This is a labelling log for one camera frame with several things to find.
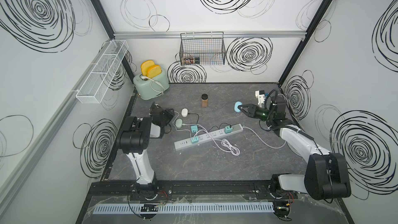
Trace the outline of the light blue earbud case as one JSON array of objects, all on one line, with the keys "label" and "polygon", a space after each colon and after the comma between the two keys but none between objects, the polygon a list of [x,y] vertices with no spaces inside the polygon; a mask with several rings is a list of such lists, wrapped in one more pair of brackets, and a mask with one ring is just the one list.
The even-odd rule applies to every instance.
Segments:
[{"label": "light blue earbud case", "polygon": [[240,110],[240,106],[242,105],[242,102],[240,102],[240,101],[238,101],[238,102],[236,102],[235,104],[234,104],[234,110],[235,110],[235,112],[237,112],[237,113],[240,113],[241,112],[241,110]]}]

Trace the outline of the white power strip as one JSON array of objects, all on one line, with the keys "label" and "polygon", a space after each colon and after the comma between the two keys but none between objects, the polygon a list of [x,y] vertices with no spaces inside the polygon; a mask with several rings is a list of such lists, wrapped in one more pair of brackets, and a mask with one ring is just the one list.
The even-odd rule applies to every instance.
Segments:
[{"label": "white power strip", "polygon": [[232,133],[228,134],[225,134],[224,128],[209,133],[201,130],[198,135],[193,135],[191,138],[175,142],[175,150],[180,151],[194,146],[202,145],[207,142],[223,140],[228,136],[243,132],[243,126],[241,124],[232,125],[232,128]]}]

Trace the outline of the teal charger with black cable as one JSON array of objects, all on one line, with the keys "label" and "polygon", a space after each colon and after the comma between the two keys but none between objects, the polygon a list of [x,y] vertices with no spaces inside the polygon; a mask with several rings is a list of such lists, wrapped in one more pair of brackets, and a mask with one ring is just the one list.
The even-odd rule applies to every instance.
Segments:
[{"label": "teal charger with black cable", "polygon": [[231,125],[227,125],[227,126],[224,128],[224,131],[225,131],[225,134],[232,133],[233,128],[232,128]]}]

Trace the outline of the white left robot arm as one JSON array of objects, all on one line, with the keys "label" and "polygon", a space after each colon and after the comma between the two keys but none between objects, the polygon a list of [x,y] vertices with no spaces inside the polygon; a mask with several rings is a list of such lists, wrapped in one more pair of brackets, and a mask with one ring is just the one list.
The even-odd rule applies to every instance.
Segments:
[{"label": "white left robot arm", "polygon": [[165,127],[175,116],[172,108],[163,109],[152,103],[149,116],[127,116],[117,134],[116,146],[129,158],[136,180],[133,184],[138,197],[153,200],[157,197],[158,180],[151,167],[147,148],[151,139],[161,139]]}]

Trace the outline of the pale green round earbud case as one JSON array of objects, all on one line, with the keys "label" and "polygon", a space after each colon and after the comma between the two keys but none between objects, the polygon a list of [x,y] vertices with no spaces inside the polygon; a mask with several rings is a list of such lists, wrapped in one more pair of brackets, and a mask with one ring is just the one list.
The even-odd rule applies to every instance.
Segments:
[{"label": "pale green round earbud case", "polygon": [[176,119],[176,121],[175,121],[176,129],[180,129],[182,127],[182,124],[183,124],[182,119],[180,119],[180,118]]}]

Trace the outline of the white round earbud case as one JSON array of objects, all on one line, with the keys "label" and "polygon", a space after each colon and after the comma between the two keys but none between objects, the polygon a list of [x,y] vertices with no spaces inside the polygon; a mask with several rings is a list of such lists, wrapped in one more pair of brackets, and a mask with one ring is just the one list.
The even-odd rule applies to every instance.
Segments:
[{"label": "white round earbud case", "polygon": [[185,117],[188,116],[188,109],[187,109],[187,108],[183,108],[183,109],[181,110],[181,116],[182,116],[183,118],[185,118]]}]

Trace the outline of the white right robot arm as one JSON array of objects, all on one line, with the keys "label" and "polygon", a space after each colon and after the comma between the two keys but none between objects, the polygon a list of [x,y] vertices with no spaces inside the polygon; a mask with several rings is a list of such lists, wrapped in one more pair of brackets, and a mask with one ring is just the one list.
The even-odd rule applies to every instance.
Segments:
[{"label": "white right robot arm", "polygon": [[268,130],[283,139],[306,163],[304,175],[274,174],[272,190],[308,194],[315,200],[348,198],[351,196],[346,159],[321,147],[286,117],[286,104],[278,96],[265,97],[269,105],[237,104],[235,108],[249,118],[266,123]]}]

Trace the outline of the teal charger with white cable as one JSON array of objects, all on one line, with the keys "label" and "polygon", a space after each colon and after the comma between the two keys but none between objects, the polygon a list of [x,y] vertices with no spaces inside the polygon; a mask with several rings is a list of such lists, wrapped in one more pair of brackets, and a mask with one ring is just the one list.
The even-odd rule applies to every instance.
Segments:
[{"label": "teal charger with white cable", "polygon": [[198,126],[197,125],[191,125],[190,126],[191,132],[192,133],[197,133],[199,131]]}]

